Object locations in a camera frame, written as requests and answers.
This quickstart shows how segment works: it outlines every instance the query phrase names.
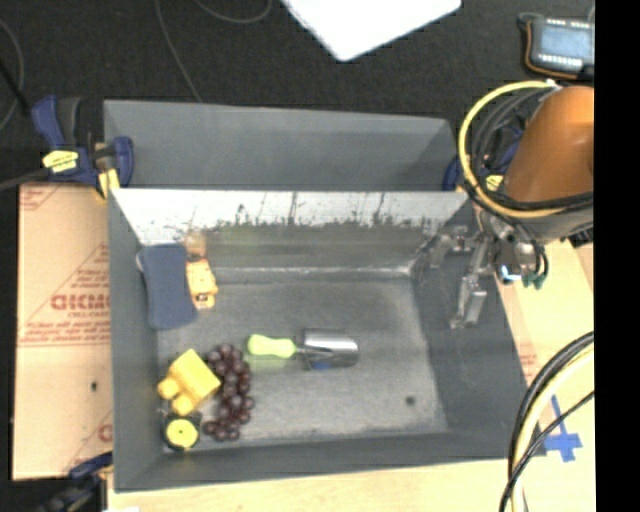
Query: bin floor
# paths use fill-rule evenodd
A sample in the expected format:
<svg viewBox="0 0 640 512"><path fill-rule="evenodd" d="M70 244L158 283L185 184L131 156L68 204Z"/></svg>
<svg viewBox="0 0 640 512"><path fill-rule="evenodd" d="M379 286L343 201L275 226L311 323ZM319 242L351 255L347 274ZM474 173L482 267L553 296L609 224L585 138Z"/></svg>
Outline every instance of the bin floor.
<svg viewBox="0 0 640 512"><path fill-rule="evenodd" d="M360 360L327 370L305 370L298 359L252 361L250 395L256 406L240 440L217 443L203 436L196 450L446 430L409 276L287 274L260 283L218 284L212 310L188 326L160 333L161 371L189 348L203 354L220 343L244 349L251 334L290 338L304 328L341 330L359 344ZM211 419L213 402L203 404L201 412L204 421Z"/></svg>

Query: cardboard sheet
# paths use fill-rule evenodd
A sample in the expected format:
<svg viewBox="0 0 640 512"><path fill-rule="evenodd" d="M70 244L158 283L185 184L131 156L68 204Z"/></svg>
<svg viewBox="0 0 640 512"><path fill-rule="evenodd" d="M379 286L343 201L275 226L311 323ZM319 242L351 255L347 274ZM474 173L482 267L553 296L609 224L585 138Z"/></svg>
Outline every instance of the cardboard sheet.
<svg viewBox="0 0 640 512"><path fill-rule="evenodd" d="M57 477L111 449L106 202L20 189L13 478Z"/></svg>

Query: small yellow object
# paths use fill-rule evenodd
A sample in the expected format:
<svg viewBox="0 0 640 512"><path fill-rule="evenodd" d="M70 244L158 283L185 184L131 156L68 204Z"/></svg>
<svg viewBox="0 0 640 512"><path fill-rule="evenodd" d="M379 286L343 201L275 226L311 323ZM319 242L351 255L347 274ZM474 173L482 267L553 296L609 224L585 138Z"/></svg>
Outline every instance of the small yellow object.
<svg viewBox="0 0 640 512"><path fill-rule="evenodd" d="M169 446L176 450L188 450L200 438L198 428L186 418L170 420L165 427L164 435Z"/></svg>
<svg viewBox="0 0 640 512"><path fill-rule="evenodd" d="M219 387L218 378L196 351L189 349L169 366L167 376L158 384L158 394L171 400L176 414L186 416Z"/></svg>
<svg viewBox="0 0 640 512"><path fill-rule="evenodd" d="M197 309L211 309L215 305L218 285L206 258L187 261L187 282Z"/></svg>
<svg viewBox="0 0 640 512"><path fill-rule="evenodd" d="M485 183L489 190L491 190L492 192L495 192L496 190L498 190L498 187L502 183L503 179L504 179L504 176L502 176L501 174L491 174L487 176Z"/></svg>
<svg viewBox="0 0 640 512"><path fill-rule="evenodd" d="M45 155L42 159L42 164L51 169L52 172L58 173L68 171L76 166L76 160L78 159L78 153L75 151L64 151L62 149L56 149L51 153Z"/></svg>
<svg viewBox="0 0 640 512"><path fill-rule="evenodd" d="M98 181L100 182L100 190L102 195L106 198L109 195L109 190L120 188L120 178L115 169L109 169L108 171L101 172L98 175Z"/></svg>

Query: blue marking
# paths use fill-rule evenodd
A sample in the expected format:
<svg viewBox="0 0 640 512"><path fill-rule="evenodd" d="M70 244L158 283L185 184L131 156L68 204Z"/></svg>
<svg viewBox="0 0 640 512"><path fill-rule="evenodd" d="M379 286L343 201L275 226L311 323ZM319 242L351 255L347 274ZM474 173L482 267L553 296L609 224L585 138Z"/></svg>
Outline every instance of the blue marking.
<svg viewBox="0 0 640 512"><path fill-rule="evenodd" d="M551 397L551 405L556 413L556 417L560 416L562 412L560 411L558 398L555 395ZM578 434L567 433L567 427L565 426L564 421L558 425L558 429L560 429L559 434L550 435L545 439L544 447L549 451L558 450L562 457L562 462L571 462L576 460L573 450L576 448L582 448L580 437Z"/></svg>

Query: blue clamp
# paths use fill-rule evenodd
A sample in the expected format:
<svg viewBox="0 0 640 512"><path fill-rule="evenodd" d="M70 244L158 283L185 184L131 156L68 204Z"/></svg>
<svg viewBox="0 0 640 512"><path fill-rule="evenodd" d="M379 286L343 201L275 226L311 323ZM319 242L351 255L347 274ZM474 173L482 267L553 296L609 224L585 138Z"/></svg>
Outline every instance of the blue clamp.
<svg viewBox="0 0 640 512"><path fill-rule="evenodd" d="M70 151L77 155L77 158L67 161L62 170L46 166L49 170L48 179L84 183L102 191L100 174L103 171L97 169L94 162L103 156L114 156L119 183L127 186L134 169L133 141L126 136L115 137L109 147L91 153L87 148L79 146L74 133L79 103L80 98L58 101L56 96L50 95L38 101L31 109L35 129L46 139L50 151Z"/></svg>

